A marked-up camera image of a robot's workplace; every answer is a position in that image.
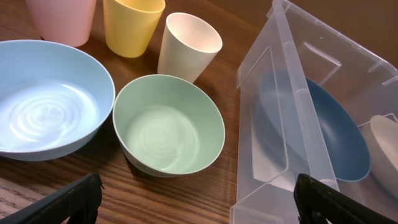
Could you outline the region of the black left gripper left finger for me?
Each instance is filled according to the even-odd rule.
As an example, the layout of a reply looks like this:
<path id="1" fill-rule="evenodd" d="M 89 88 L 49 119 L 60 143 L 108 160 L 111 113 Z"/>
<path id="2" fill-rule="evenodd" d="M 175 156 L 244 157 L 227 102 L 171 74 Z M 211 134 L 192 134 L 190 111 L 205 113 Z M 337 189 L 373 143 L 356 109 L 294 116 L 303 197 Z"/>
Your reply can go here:
<path id="1" fill-rule="evenodd" d="M 102 201 L 99 174 L 88 174 L 53 194 L 1 219 L 1 224 L 95 224 Z"/>

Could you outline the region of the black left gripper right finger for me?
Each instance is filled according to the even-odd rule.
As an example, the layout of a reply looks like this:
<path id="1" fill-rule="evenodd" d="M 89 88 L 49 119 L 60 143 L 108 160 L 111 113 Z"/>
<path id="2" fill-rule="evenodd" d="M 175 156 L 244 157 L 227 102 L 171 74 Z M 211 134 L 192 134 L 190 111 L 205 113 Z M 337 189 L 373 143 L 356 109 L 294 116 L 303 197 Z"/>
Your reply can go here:
<path id="1" fill-rule="evenodd" d="M 294 200 L 300 224 L 397 224 L 308 174 L 299 174 Z"/>

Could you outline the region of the dark blue large bowl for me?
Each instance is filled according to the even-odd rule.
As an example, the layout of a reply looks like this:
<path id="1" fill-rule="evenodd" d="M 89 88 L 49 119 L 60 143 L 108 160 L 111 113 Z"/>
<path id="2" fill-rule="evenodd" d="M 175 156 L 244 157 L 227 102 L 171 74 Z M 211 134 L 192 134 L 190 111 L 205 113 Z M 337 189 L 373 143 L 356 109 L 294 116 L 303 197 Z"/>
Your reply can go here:
<path id="1" fill-rule="evenodd" d="M 371 171 L 371 156 L 359 128 L 325 89 L 311 79 L 307 85 L 336 178 L 345 182 L 365 179 Z M 289 161 L 300 172 L 308 171 L 287 71 L 263 74 L 255 98 L 253 121 L 254 133 L 271 161 L 282 167 Z"/>

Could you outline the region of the cream large bowl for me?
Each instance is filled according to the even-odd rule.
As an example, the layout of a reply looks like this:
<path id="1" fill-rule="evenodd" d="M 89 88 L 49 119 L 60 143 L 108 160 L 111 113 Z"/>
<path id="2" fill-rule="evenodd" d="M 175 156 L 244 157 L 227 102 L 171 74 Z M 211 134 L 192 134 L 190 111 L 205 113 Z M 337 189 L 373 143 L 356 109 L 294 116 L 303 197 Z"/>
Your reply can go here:
<path id="1" fill-rule="evenodd" d="M 373 176 L 397 198 L 397 123 L 375 115 L 361 132 L 371 154 Z"/>

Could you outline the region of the light blue bowl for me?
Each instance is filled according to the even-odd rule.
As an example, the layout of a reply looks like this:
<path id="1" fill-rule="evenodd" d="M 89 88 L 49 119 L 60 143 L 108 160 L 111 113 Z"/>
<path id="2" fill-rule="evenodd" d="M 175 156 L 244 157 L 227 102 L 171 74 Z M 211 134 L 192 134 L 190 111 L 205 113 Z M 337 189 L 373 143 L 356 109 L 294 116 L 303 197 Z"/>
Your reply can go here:
<path id="1" fill-rule="evenodd" d="M 116 90 L 107 69 L 74 47 L 45 40 L 1 42 L 1 155 L 46 161 L 87 144 Z"/>

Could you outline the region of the clear plastic storage box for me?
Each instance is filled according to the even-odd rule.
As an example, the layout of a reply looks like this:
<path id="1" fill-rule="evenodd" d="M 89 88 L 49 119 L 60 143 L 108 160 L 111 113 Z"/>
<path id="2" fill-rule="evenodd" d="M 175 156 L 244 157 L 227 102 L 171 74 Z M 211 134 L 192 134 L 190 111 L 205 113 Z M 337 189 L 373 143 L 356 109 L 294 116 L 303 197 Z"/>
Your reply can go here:
<path id="1" fill-rule="evenodd" d="M 397 121 L 397 69 L 290 1 L 274 1 L 267 18 L 238 68 L 238 182 L 230 222 L 297 223 L 294 187 L 299 174 L 308 174 L 396 220 L 397 198 L 371 171 L 359 182 L 336 178 L 307 80 L 325 89 L 361 132 L 375 115 Z M 254 133 L 259 81 L 266 72 L 277 70 L 289 74 L 308 159 L 306 172 L 292 167 L 289 161 L 285 167 L 271 161 Z"/>

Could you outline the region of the mint green bowl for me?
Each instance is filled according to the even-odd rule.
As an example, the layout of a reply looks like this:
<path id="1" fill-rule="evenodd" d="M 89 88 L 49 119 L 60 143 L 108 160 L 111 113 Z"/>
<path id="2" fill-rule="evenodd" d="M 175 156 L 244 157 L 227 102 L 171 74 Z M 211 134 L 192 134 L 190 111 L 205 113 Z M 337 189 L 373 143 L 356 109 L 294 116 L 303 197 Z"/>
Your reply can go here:
<path id="1" fill-rule="evenodd" d="M 221 154 L 224 121 L 212 99 L 170 75 L 139 77 L 118 93 L 113 126 L 128 161 L 155 177 L 206 169 Z"/>

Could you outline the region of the yellow cup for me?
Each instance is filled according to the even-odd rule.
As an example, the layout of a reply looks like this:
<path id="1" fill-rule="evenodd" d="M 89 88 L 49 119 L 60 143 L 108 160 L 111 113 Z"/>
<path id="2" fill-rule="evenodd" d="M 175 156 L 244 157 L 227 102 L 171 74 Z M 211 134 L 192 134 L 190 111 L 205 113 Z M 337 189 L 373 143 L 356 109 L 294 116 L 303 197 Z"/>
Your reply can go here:
<path id="1" fill-rule="evenodd" d="M 141 56 L 164 9 L 164 0 L 103 0 L 107 46 L 122 57 Z"/>

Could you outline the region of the pink cup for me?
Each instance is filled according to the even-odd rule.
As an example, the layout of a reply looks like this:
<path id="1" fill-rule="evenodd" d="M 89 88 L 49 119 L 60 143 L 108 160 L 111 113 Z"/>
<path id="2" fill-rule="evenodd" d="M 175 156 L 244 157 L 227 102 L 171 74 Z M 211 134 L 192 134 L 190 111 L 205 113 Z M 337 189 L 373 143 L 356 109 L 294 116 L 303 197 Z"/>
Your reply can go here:
<path id="1" fill-rule="evenodd" d="M 96 0 L 26 0 L 40 36 L 79 47 L 90 36 Z"/>

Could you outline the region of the cream white cup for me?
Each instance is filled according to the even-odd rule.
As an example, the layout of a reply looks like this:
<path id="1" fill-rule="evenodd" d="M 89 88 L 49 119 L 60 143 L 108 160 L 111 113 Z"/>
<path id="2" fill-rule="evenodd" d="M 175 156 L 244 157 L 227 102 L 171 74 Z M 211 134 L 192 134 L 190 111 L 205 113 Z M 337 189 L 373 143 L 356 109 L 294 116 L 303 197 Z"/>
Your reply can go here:
<path id="1" fill-rule="evenodd" d="M 221 50 L 223 41 L 209 23 L 184 12 L 167 16 L 157 73 L 193 83 Z"/>

